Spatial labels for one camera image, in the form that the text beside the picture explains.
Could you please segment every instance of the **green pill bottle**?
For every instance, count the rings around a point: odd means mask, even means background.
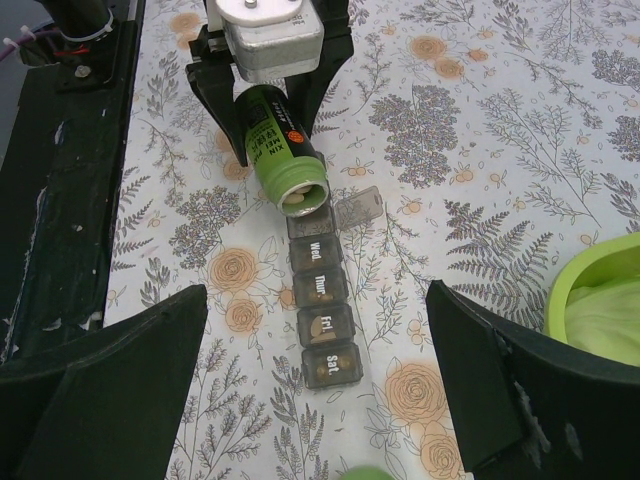
[[[284,92],[256,85],[236,100],[247,158],[270,202],[287,217],[302,217],[329,197],[327,171],[300,122],[291,116]]]

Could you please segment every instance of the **floral tablecloth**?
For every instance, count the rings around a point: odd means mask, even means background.
[[[106,323],[207,286],[168,479],[326,480],[360,464],[464,477],[429,282],[539,329],[567,261],[640,230],[638,2],[353,0],[350,12],[356,53],[313,141],[334,198],[375,185],[385,214],[340,233],[365,377],[313,394],[284,218],[185,77],[202,2],[147,1]]]

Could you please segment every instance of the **robotic arm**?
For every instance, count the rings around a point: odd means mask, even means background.
[[[236,64],[250,83],[284,78],[289,103],[308,136],[322,99],[353,55],[348,0],[207,0],[208,25],[191,42],[191,89],[246,166],[233,100]]]
[[[108,86],[119,25],[103,0],[37,0],[67,41],[59,92]],[[308,136],[322,99],[353,55],[348,0],[205,0],[208,24],[190,43],[191,89],[229,138],[246,152],[234,99],[232,64],[250,83],[284,79],[293,115]]]

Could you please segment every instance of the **screw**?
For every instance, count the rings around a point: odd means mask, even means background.
[[[75,76],[77,78],[86,78],[89,75],[91,75],[91,67],[88,67],[87,65],[79,65],[78,68],[76,68]]]

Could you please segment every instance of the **red wire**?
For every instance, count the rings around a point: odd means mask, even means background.
[[[84,46],[84,44],[80,45],[80,48],[76,49],[76,50],[70,50],[70,51],[66,51],[66,52],[55,52],[54,55],[56,57],[63,57],[65,55],[82,55],[85,53],[89,53],[89,49],[86,48]]]

